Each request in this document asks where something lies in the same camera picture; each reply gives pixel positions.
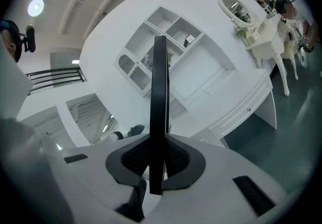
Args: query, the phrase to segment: chair leg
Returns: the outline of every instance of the chair leg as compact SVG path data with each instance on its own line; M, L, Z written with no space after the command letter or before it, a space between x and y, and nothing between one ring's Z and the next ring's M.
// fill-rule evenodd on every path
M296 80L298 80L298 76L297 76L297 73L296 73L296 62L295 62L295 58L294 58L294 56L291 56L291 57L290 57L290 60L292 61L292 65L293 65L293 69L294 69L295 79L296 79Z
M257 66L258 68L263 68L263 65L262 65L262 59L259 58L259 57L256 57L256 61L257 61Z
M286 72L285 72L285 66L283 64L283 60L281 58L281 55L275 55L274 59L275 59L275 62L278 66L278 69L280 70L280 73L281 73L283 86L284 86L284 94L285 94L285 96L288 97L290 95L290 91L287 86Z

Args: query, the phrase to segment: white drawer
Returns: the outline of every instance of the white drawer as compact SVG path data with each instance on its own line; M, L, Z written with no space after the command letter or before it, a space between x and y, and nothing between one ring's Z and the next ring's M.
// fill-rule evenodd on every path
M253 114L271 90L272 83L268 74L266 74L251 93L226 116L209 127L209 131L217 139L223 138Z

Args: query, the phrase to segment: small box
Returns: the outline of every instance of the small box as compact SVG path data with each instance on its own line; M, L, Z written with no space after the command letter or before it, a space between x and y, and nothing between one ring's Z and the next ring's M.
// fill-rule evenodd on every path
M304 37L303 37L304 44L308 45L308 41L309 41L308 36L307 35L304 35Z
M193 37L191 34L185 39L185 43L183 44L185 48L188 47L193 41L195 40L195 37Z

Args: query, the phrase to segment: oval mirror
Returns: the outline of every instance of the oval mirror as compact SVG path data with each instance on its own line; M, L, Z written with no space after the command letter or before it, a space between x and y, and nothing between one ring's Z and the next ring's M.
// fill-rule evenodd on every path
M218 2L231 18L238 19L239 22L247 26L252 25L252 16L249 10L239 0L218 0Z

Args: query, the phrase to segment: white vanity table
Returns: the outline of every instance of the white vanity table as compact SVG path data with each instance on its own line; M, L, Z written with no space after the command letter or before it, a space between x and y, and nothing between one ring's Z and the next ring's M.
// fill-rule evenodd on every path
M287 26L284 26L280 17L275 15L267 21L259 38L246 49L253 50L259 68L262 68L263 59L273 58L275 60L281 73L284 94L289 96L290 92L287 86L286 70L281 57L281 54L284 52L284 28L287 28Z
M241 1L257 20L265 18L255 0ZM257 68L217 0L126 0L89 35L79 64L121 126L148 126L145 56L152 59L157 35L167 37L173 54L171 133L222 145L219 140L253 113L276 128L269 73ZM188 35L195 40L185 47Z

